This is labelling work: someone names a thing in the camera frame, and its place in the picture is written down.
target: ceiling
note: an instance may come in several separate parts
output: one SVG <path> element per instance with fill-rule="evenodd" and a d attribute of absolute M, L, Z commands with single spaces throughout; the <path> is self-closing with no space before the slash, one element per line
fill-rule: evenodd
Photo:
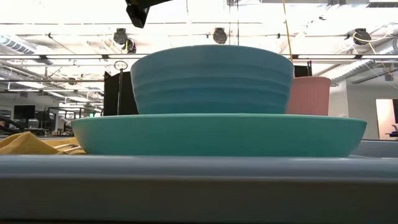
<path fill-rule="evenodd" d="M 131 24 L 123 0 L 18 0 L 1 1 L 0 5 L 0 34 L 16 35 L 35 44 L 38 54 L 120 54 L 121 49 L 112 41 L 117 28 L 127 29 L 138 54 L 151 54 L 172 47 L 214 44 L 211 34 L 216 27 L 231 34 L 227 44 L 288 54 L 285 18 L 294 54 L 351 54 L 352 47 L 359 53 L 369 52 L 368 45 L 353 45 L 352 38 L 345 40 L 355 28 L 366 28 L 374 40 L 380 39 L 373 42 L 375 47 L 398 34 L 398 9 L 366 8 L 366 4 L 288 4 L 284 16 L 280 3 L 229 7 L 226 0 L 174 0 L 152 7 L 144 29 Z M 14 53 L 0 48 L 0 54 Z M 131 66 L 135 61 L 126 62 Z M 117 73 L 114 60 L 53 60 L 47 68 L 33 60 L 8 62 L 61 79 L 102 79 L 104 71 Z M 317 63 L 313 72 L 336 65 Z M 103 88 L 103 84 L 63 87 Z"/>

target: gray tray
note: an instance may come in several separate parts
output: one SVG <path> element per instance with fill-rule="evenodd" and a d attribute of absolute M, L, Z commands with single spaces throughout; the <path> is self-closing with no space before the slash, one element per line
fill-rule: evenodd
<path fill-rule="evenodd" d="M 0 156 L 0 220 L 398 223 L 395 159 Z"/>

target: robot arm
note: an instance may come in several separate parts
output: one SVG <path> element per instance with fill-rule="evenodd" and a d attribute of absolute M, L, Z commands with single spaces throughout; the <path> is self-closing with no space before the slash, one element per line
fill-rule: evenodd
<path fill-rule="evenodd" d="M 149 8 L 157 4 L 171 0 L 126 0 L 127 13 L 135 27 L 143 28 L 145 26 Z"/>

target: ribbed bowl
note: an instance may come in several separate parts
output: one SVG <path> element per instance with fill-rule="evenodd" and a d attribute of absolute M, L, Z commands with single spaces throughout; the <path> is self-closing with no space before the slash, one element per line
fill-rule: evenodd
<path fill-rule="evenodd" d="M 140 114 L 285 113 L 293 72 L 267 50 L 198 45 L 138 60 L 131 80 Z"/>

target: yellow napkin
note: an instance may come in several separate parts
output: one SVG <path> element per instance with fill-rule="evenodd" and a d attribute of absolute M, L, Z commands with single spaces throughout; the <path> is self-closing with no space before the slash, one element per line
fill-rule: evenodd
<path fill-rule="evenodd" d="M 75 138 L 62 140 L 39 140 L 30 132 L 13 134 L 0 141 L 0 154 L 86 154 L 84 150 L 76 150 L 71 153 L 63 152 L 55 146 L 63 144 L 78 144 Z"/>

